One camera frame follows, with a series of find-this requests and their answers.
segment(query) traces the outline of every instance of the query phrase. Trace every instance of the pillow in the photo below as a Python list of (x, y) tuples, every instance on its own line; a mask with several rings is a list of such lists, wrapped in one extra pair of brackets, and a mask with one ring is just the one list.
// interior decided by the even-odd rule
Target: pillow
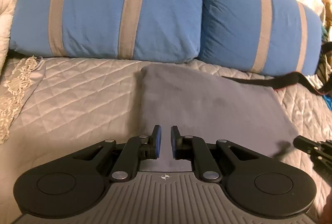
[(296, 0), (203, 0), (199, 59), (278, 76), (315, 73), (319, 16)]
[(18, 0), (10, 49), (183, 63), (199, 53), (201, 7), (202, 0)]

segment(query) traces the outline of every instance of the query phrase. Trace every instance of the lace trim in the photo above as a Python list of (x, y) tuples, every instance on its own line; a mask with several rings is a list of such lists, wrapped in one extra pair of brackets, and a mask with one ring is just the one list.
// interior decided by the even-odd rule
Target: lace trim
[(15, 115), (22, 108), (24, 91), (32, 85), (30, 73), (36, 68), (36, 57), (24, 58), (19, 61), (12, 72), (14, 78), (5, 81), (3, 87), (7, 88), (4, 97), (0, 97), (0, 144), (9, 137), (9, 127)]

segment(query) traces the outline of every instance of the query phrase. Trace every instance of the black strap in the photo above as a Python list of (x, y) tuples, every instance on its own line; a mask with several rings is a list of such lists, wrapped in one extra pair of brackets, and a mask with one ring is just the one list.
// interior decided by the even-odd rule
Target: black strap
[[(332, 42), (327, 42), (322, 45), (322, 52), (324, 54), (328, 53), (329, 51), (332, 51)], [(261, 85), (266, 87), (272, 87), (274, 90), (282, 89), (291, 85), (295, 85), (297, 83), (302, 84), (305, 88), (307, 88), (311, 93), (323, 96), (328, 94), (332, 91), (332, 78), (330, 78), (322, 88), (316, 89), (311, 85), (311, 83), (307, 80), (307, 78), (299, 73), (299, 72), (292, 72), (288, 73), (283, 76), (278, 76), (273, 79), (269, 80), (245, 80), (245, 79), (237, 79), (237, 78), (230, 78), (230, 77), (224, 77), (239, 83), (245, 83), (245, 84), (253, 84), (253, 85)]]

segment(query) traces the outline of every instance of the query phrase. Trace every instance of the gray stripe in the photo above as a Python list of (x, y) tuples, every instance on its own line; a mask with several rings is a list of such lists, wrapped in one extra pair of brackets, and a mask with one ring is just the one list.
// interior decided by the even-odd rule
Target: gray stripe
[(142, 0), (124, 0), (118, 41), (119, 59), (132, 59), (141, 6)]
[(251, 68), (252, 72), (260, 73), (264, 68), (269, 50), (271, 27), (272, 27), (271, 0), (261, 0), (261, 32), (259, 34), (256, 58)]
[(62, 8), (64, 0), (50, 0), (49, 3), (49, 47), (54, 56), (66, 56), (62, 42)]
[(308, 26), (307, 26), (307, 18), (305, 16), (303, 5), (298, 2), (298, 9), (300, 12), (301, 18), (301, 46), (300, 53), (298, 56), (298, 65), (296, 66), (296, 71), (301, 72), (304, 64), (305, 54), (307, 50), (307, 41), (308, 41)]

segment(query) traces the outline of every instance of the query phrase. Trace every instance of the bed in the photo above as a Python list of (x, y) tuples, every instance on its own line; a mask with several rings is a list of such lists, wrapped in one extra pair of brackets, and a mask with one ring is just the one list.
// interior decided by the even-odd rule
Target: bed
[[(9, 138), (0, 144), (0, 223), (20, 216), (12, 189), (26, 170), (104, 139), (126, 142), (138, 134), (140, 70), (152, 62), (86, 58), (33, 58), (39, 78), (32, 80), (9, 128)], [(0, 86), (20, 71), (27, 58), (9, 53)], [(243, 79), (267, 77), (244, 73), (192, 60), (185, 67), (216, 76)], [(332, 139), (332, 113), (322, 97), (297, 84), (276, 91), (280, 105), (300, 135), (319, 141)], [(330, 187), (312, 169), (309, 157), (298, 150), (283, 162), (300, 168), (314, 179), (317, 196), (308, 215), (318, 220)]]

